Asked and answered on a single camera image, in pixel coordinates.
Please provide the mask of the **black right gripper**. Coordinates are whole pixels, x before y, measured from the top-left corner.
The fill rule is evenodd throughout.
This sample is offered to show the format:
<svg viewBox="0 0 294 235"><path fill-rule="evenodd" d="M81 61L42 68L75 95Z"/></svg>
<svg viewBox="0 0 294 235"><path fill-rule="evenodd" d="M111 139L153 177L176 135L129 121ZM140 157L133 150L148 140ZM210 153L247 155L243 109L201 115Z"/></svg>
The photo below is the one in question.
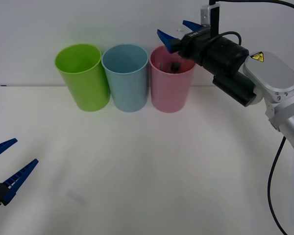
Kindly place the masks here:
<svg viewBox="0 0 294 235"><path fill-rule="evenodd" d="M203 51L210 40L210 28L184 20L184 26L192 32L186 34L182 40L170 36L161 30L157 30L157 35L169 53L178 52L184 58L194 61L196 64L202 64Z"/></svg>

